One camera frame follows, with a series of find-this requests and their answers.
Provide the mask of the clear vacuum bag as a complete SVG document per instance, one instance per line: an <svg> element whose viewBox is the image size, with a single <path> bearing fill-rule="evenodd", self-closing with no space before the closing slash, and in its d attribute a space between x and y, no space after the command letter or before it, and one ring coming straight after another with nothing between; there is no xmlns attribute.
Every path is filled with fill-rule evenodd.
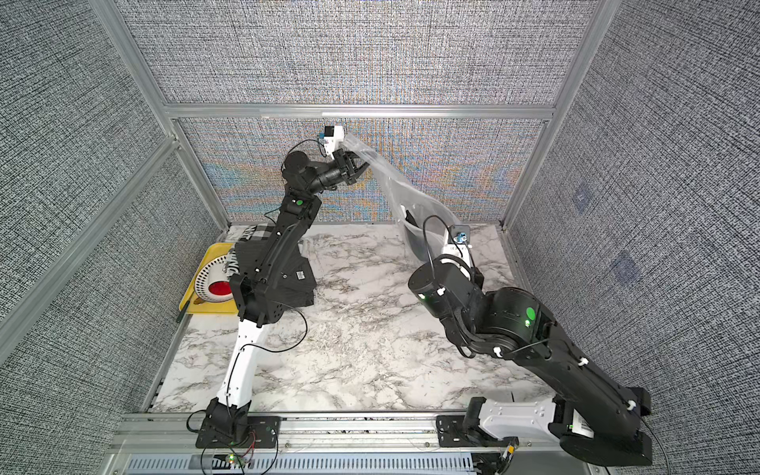
<svg viewBox="0 0 760 475"><path fill-rule="evenodd" d="M402 230L402 212L401 206L404 205L412 209L413 207L421 208L426 207L437 212L437 217L443 220L443 223L437 221L443 227L443 241L447 241L447 229L455 224L461 224L461 221L443 205L441 201L421 192L418 188L415 188L414 184L401 174L398 168L395 168L388 160L386 160L379 152L376 152L374 148L370 148L367 144L364 144L359 138L356 138L353 134L346 133L344 136L344 147L351 152L355 152L358 156L369 163L369 167L372 170L375 180L378 182L380 189L386 198L388 207L391 211L392 217L397 224L400 236L403 239L407 249L409 249Z"/></svg>

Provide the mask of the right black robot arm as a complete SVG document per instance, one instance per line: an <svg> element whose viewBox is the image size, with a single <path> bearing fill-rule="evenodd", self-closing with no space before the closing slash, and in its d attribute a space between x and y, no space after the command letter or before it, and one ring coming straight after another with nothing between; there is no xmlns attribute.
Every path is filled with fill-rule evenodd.
<svg viewBox="0 0 760 475"><path fill-rule="evenodd" d="M462 356L514 362L554 391L551 420L540 423L545 409L538 407L530 425L563 451L597 466L651 465L652 440L640 428L651 413L649 393L609 378L536 296L518 287L485 292L482 281L462 259L440 256L419 267L408 287Z"/></svg>

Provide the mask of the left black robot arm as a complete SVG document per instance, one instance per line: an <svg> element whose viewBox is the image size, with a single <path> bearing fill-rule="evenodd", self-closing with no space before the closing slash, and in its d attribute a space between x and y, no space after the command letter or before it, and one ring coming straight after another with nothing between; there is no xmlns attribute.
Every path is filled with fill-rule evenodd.
<svg viewBox="0 0 760 475"><path fill-rule="evenodd" d="M218 428L231 433L245 422L251 405L253 371L251 360L264 328L279 322L283 313L298 304L286 295L284 280L294 283L285 271L298 257L299 241L314 223L322 205L319 195L334 191L342 183L352 185L369 168L357 162L358 155L340 148L329 162L312 161L304 152L287 154L282 177L284 198L274 229L266 241L237 243L239 272L230 278L239 311L239 330L226 377L208 418Z"/></svg>

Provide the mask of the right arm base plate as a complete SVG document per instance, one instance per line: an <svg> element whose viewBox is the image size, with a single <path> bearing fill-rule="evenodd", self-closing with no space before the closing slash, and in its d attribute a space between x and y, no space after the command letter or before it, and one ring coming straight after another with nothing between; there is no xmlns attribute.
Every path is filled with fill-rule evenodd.
<svg viewBox="0 0 760 475"><path fill-rule="evenodd" d="M520 446L517 437L496 439L485 433L477 421L467 416L438 415L435 418L435 429L440 447L499 447L507 448Z"/></svg>

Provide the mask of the black shirt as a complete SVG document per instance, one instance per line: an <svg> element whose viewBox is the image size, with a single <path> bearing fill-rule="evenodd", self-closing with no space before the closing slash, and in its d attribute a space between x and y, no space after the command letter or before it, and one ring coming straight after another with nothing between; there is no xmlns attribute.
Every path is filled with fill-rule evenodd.
<svg viewBox="0 0 760 475"><path fill-rule="evenodd" d="M401 206L402 230L406 243L413 256L419 261L428 261L429 255L438 257L443 252L443 227L430 219L426 225L426 236L423 236L423 224L429 217L437 215L435 210L426 207Z"/></svg>

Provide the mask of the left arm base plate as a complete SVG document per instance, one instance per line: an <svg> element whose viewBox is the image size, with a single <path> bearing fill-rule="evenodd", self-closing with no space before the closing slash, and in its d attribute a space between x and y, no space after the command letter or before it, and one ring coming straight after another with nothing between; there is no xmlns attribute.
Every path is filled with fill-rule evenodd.
<svg viewBox="0 0 760 475"><path fill-rule="evenodd" d="M226 417L216 421L205 417L197 433L195 447L204 448L275 448L281 417L248 416L230 422Z"/></svg>

